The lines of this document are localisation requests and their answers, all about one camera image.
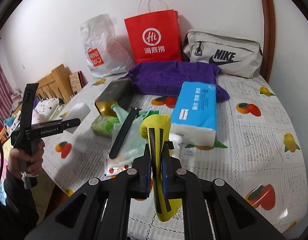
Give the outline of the person's left hand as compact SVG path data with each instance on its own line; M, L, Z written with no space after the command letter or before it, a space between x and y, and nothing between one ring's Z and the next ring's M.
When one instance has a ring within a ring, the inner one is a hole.
M21 179L21 168L20 163L24 161L26 164L30 163L27 171L32 176L38 176L42 169L43 154L44 154L45 143L42 139L37 144L37 150L31 156L25 151L12 148L8 157L7 169L17 179Z

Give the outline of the person's dark sleeve forearm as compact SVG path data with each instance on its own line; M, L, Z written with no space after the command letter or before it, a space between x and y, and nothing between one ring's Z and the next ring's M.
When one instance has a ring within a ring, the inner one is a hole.
M0 202L0 239L24 239L39 219L32 192L9 171L6 172L4 190L6 204Z

